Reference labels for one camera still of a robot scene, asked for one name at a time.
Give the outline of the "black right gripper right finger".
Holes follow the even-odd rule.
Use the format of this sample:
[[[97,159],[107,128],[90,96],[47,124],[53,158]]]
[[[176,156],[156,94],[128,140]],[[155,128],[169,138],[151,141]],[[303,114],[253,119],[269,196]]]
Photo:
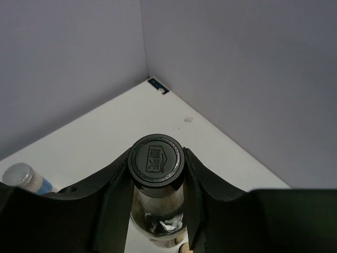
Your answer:
[[[336,190],[245,192],[185,154],[184,216],[194,252],[336,252]]]

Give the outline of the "dark sauce bottle red label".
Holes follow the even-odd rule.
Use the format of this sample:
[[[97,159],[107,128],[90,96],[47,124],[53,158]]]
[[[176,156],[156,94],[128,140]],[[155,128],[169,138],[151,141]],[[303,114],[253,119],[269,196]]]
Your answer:
[[[186,234],[182,146],[164,134],[142,137],[131,147],[128,168],[134,182],[130,219],[160,248],[173,248]]]

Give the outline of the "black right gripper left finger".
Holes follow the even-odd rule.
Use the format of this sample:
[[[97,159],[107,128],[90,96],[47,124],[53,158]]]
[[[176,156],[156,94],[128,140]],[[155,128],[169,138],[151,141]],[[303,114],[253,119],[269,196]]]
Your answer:
[[[127,153],[59,192],[1,185],[1,252],[123,252],[133,181]]]

